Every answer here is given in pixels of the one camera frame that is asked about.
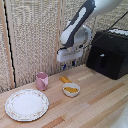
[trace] wood grain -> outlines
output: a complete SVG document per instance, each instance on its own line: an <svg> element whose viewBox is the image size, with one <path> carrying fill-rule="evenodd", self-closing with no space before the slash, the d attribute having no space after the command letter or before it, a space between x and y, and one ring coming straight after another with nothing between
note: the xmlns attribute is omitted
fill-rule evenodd
<svg viewBox="0 0 128 128"><path fill-rule="evenodd" d="M78 96L63 93L62 76L80 86ZM128 102L128 75L112 80L82 65L50 76L47 90L42 91L49 100L48 111L32 122L15 121L4 110L9 96L23 89L36 89L36 84L0 95L0 128L110 128Z"/></svg>

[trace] cable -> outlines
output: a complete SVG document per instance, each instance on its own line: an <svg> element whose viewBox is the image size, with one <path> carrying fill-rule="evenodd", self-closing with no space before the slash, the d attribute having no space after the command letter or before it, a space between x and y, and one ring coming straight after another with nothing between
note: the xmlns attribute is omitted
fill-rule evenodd
<svg viewBox="0 0 128 128"><path fill-rule="evenodd" d="M122 17L120 17L111 27L109 27L108 29L104 30L104 31L103 31L104 33L101 34L97 39L95 39L95 40L93 41L93 43L96 42L98 39L100 39L104 34L106 34L106 32L109 31L115 24L117 24L125 15L127 15L127 13L128 13L128 11L127 11L126 13L124 13L124 15L123 15Z"/></svg>

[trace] orange object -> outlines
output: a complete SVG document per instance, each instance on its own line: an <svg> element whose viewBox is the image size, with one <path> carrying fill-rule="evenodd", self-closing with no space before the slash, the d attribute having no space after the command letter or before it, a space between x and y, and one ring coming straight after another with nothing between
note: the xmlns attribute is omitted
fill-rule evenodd
<svg viewBox="0 0 128 128"><path fill-rule="evenodd" d="M65 84L65 83L72 83L71 80L69 80L66 76L60 77L60 80Z"/></svg>
<svg viewBox="0 0 128 128"><path fill-rule="evenodd" d="M70 92L70 93L76 93L76 92L78 92L78 89L77 88L65 87L64 89L67 92Z"/></svg>

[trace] white plate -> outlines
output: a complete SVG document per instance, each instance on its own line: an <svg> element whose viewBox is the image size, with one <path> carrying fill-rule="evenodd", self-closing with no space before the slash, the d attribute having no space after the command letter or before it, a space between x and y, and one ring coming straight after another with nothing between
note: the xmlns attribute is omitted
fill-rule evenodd
<svg viewBox="0 0 128 128"><path fill-rule="evenodd" d="M6 101L5 111L14 120L32 121L48 109L47 97L40 91L25 89L12 94Z"/></svg>

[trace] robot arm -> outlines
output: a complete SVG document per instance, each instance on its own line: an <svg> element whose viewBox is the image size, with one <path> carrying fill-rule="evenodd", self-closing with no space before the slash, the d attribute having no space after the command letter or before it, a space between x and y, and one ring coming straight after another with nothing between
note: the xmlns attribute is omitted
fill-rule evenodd
<svg viewBox="0 0 128 128"><path fill-rule="evenodd" d="M81 45L81 41L78 42L77 36L80 35L80 33L83 34L83 37L88 36L88 35L84 35L85 33L83 33L82 30L79 31L82 24L85 21L92 19L93 17L96 17L103 13L112 11L122 1L123 0L87 0L81 6L81 8L78 10L78 12L74 16L74 18L70 21L70 23L65 28L65 30L62 32L61 37L60 37L62 45L65 46L66 48ZM71 51L59 50L58 55L57 55L58 56L57 60L62 62L62 61L66 61L66 60L71 60L71 58L73 56L74 56L73 58L80 57L81 55L80 54L78 55L78 53L80 53L80 51L79 52L77 51L77 54L75 54L75 52L73 50L73 52L74 52L74 55L73 55L73 54L71 54Z"/></svg>

